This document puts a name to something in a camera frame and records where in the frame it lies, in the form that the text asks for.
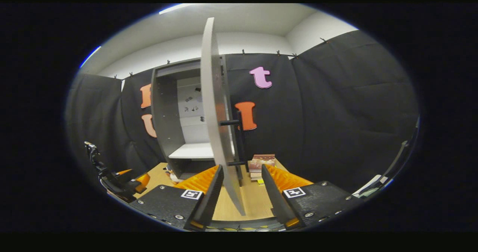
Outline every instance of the orange letter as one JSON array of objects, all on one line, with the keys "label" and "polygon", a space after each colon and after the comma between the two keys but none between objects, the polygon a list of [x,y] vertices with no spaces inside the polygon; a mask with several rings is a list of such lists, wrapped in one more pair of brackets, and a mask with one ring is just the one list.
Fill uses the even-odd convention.
[{"label": "orange letter", "polygon": [[151,114],[142,115],[141,119],[145,122],[145,128],[148,134],[154,138],[157,138],[156,131],[154,131],[154,128],[152,127],[152,115]]},{"label": "orange letter", "polygon": [[143,95],[143,102],[141,104],[141,108],[146,108],[151,105],[151,84],[141,87],[140,91]]},{"label": "orange letter", "polygon": [[235,107],[239,109],[242,117],[242,127],[244,131],[254,130],[257,128],[257,124],[254,123],[252,118],[252,108],[256,106],[253,102],[240,102],[235,104]]}]

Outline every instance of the white shelf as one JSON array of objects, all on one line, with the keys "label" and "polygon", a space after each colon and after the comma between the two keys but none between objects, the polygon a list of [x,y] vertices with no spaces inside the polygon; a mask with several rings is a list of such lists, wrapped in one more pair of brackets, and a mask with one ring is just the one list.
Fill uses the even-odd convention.
[{"label": "white shelf", "polygon": [[[232,154],[234,144],[231,141]],[[170,159],[214,159],[211,143],[186,143],[169,155]]]}]

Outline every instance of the stack of books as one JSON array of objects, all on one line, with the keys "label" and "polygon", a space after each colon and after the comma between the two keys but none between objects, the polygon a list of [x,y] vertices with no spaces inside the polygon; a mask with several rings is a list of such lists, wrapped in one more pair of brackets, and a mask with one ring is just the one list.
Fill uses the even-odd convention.
[{"label": "stack of books", "polygon": [[251,174],[251,180],[257,180],[259,184],[264,184],[262,175],[263,164],[275,166],[276,159],[275,154],[257,154],[252,157],[252,160],[248,162],[249,172]]}]

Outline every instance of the black fabric backdrop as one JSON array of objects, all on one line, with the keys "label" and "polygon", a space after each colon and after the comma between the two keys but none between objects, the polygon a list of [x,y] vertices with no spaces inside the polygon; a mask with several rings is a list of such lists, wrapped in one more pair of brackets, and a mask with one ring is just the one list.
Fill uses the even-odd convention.
[{"label": "black fabric backdrop", "polygon": [[121,111],[124,125],[130,140],[142,159],[142,169],[150,170],[159,162],[165,162],[157,138],[150,136],[141,117],[151,114],[151,106],[141,108],[142,93],[140,89],[151,83],[152,69],[137,73],[124,80],[121,95]]},{"label": "black fabric backdrop", "polygon": [[304,111],[302,163],[291,172],[353,193],[383,174],[418,118],[400,64],[362,31],[329,39],[292,60]]},{"label": "black fabric backdrop", "polygon": [[[263,67],[270,71],[270,88],[256,86],[249,71]],[[250,101],[257,128],[245,131],[246,159],[254,154],[275,153],[286,167],[295,169],[302,150],[302,106],[299,86],[288,56],[273,54],[226,55],[227,78],[233,117],[234,105]]]},{"label": "black fabric backdrop", "polygon": [[65,124],[69,146],[80,169],[98,189],[101,185],[84,141],[99,148],[102,162],[112,171],[133,169],[140,174],[148,170],[140,163],[125,130],[121,114],[121,80],[78,74],[67,99]]}]

